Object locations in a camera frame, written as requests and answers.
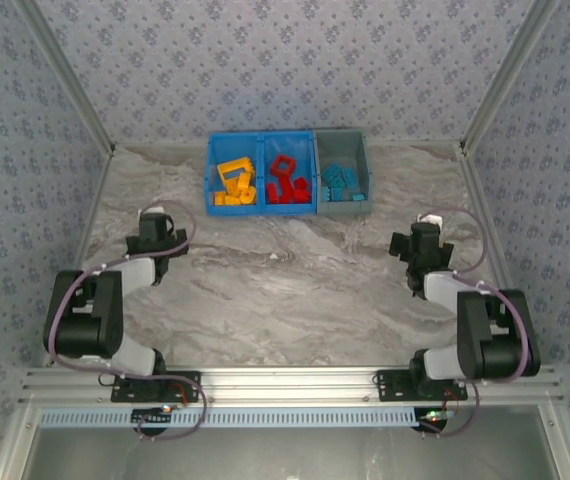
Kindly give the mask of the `yellow lego window frame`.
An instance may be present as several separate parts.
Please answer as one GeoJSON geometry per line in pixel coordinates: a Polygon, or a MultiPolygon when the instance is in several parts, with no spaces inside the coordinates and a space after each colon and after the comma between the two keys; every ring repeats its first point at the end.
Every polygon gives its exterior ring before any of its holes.
{"type": "Polygon", "coordinates": [[[249,157],[240,157],[217,166],[217,172],[228,194],[248,189],[254,178],[254,165],[249,157]]]}

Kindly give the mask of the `red lego window frame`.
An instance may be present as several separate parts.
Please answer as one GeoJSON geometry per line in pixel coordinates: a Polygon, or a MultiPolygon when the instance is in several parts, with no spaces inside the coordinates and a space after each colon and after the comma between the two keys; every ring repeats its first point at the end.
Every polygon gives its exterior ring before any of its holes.
{"type": "Polygon", "coordinates": [[[290,178],[296,169],[293,157],[277,154],[269,166],[269,173],[276,178],[290,178]]]}

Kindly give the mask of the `blue plastic bin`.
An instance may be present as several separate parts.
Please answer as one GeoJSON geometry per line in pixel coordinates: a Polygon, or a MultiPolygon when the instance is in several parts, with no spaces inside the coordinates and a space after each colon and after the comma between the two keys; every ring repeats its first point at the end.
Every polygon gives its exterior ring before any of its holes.
{"type": "Polygon", "coordinates": [[[262,180],[260,166],[263,150],[263,135],[256,132],[213,133],[210,135],[206,167],[204,174],[203,192],[207,214],[210,216],[250,216],[260,213],[261,194],[259,192],[262,180]],[[254,205],[214,205],[214,193],[225,192],[225,187],[217,172],[217,166],[240,157],[249,157],[254,165],[254,178],[250,186],[256,188],[254,205]]]}
{"type": "Polygon", "coordinates": [[[260,210],[262,215],[306,215],[315,214],[317,197],[317,168],[314,147],[314,138],[311,131],[274,131],[263,135],[263,150],[260,166],[262,168],[262,180],[260,187],[260,210]],[[309,204],[268,204],[266,202],[266,184],[276,183],[280,187],[279,180],[269,173],[269,166],[277,154],[284,154],[296,160],[296,169],[289,178],[305,177],[312,194],[309,204]]]}

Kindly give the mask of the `grey plastic bin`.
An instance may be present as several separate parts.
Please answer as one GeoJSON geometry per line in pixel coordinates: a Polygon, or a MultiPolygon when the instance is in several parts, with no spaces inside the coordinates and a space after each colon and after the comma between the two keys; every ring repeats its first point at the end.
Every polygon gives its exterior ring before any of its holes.
{"type": "Polygon", "coordinates": [[[317,207],[318,215],[360,215],[370,214],[373,209],[373,170],[369,160],[365,134],[358,129],[318,129],[313,131],[317,168],[317,207]],[[332,163],[355,171],[359,186],[345,187],[342,175],[327,185],[321,179],[321,171],[332,163]],[[342,187],[347,190],[347,199],[342,202],[321,200],[321,187],[342,187]],[[368,200],[353,202],[353,193],[363,193],[368,200]]]}

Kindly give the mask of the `black controller board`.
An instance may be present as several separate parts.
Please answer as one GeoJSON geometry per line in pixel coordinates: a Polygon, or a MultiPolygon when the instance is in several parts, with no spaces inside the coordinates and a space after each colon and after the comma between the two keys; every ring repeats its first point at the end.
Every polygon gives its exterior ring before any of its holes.
{"type": "Polygon", "coordinates": [[[452,410],[436,407],[416,407],[414,414],[418,422],[414,430],[429,434],[440,434],[455,416],[452,410]]]}
{"type": "Polygon", "coordinates": [[[133,409],[130,414],[130,423],[146,428],[151,425],[169,424],[172,419],[172,411],[164,407],[152,407],[133,409]]]}

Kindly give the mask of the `grey metal panel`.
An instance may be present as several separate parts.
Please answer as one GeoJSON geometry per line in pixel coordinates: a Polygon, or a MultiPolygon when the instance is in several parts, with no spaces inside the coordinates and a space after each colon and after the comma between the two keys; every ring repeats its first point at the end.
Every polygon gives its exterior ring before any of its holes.
{"type": "Polygon", "coordinates": [[[570,424],[553,405],[486,406],[451,438],[409,427],[235,426],[139,440],[87,408],[11,421],[0,480],[570,480],[570,424]]]}

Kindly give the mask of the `aluminium side rail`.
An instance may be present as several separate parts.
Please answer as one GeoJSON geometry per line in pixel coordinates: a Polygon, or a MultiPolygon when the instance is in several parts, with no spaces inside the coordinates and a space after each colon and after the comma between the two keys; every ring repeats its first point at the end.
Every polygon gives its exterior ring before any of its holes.
{"type": "MultiPolygon", "coordinates": [[[[84,226],[83,226],[83,229],[81,232],[80,243],[79,243],[79,246],[76,249],[76,252],[74,254],[73,262],[70,265],[63,268],[60,271],[60,273],[78,272],[78,271],[83,270],[83,262],[85,260],[86,254],[87,254],[87,250],[89,248],[90,237],[91,237],[91,233],[92,233],[97,209],[99,206],[99,202],[101,200],[102,191],[103,191],[103,188],[105,185],[105,181],[106,181],[106,178],[108,175],[109,167],[110,167],[111,161],[113,159],[113,156],[114,156],[114,153],[112,151],[110,151],[107,154],[104,165],[103,165],[102,170],[100,172],[100,175],[98,176],[97,188],[94,192],[94,195],[93,195],[93,198],[92,198],[92,201],[90,204],[89,213],[87,215],[87,218],[85,220],[85,223],[84,223],[84,226]]],[[[42,341],[41,341],[41,343],[44,346],[44,349],[46,351],[45,359],[48,362],[51,361],[49,350],[48,350],[48,335],[49,335],[49,332],[51,329],[54,314],[59,309],[58,305],[54,305],[54,300],[55,300],[55,291],[52,291],[52,300],[50,301],[50,306],[48,307],[48,313],[46,316],[46,322],[45,322],[45,326],[43,329],[42,341]]]]}
{"type": "Polygon", "coordinates": [[[540,368],[540,352],[525,294],[508,286],[507,267],[473,161],[462,155],[460,163],[481,232],[481,257],[492,274],[490,281],[464,279],[456,295],[461,369],[469,379],[509,382],[534,376],[540,368]]]}

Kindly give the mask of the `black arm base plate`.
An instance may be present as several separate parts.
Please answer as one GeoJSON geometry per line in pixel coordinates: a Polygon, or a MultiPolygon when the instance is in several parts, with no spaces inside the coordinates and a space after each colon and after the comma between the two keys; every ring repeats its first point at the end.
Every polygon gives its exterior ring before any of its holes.
{"type": "Polygon", "coordinates": [[[379,370],[373,376],[381,402],[467,400],[465,387],[453,380],[432,380],[409,370],[379,370]]]}
{"type": "Polygon", "coordinates": [[[110,400],[114,403],[197,403],[200,371],[170,371],[171,379],[141,380],[119,377],[112,382],[110,400]]]}

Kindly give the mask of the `aluminium mounting rail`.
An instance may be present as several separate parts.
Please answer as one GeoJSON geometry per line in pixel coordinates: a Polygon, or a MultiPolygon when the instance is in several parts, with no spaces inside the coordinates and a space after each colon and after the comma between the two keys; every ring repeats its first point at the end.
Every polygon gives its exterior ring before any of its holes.
{"type": "MultiPolygon", "coordinates": [[[[374,374],[378,366],[200,367],[202,387],[214,407],[357,407],[380,403],[374,374]]],[[[535,377],[503,384],[477,383],[483,406],[561,404],[558,375],[544,366],[535,377]]],[[[89,373],[60,367],[26,372],[16,394],[21,404],[99,406],[110,390],[89,373]]]]}

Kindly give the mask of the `aluminium frame post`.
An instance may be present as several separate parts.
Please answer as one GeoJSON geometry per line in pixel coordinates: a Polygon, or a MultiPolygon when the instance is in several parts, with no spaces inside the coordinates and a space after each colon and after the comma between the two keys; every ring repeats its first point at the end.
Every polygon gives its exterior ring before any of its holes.
{"type": "Polygon", "coordinates": [[[478,147],[559,4],[560,0],[533,0],[461,138],[461,149],[465,155],[470,156],[478,147]]]}
{"type": "Polygon", "coordinates": [[[12,1],[90,136],[104,154],[111,155],[113,142],[36,0],[12,1]]]}

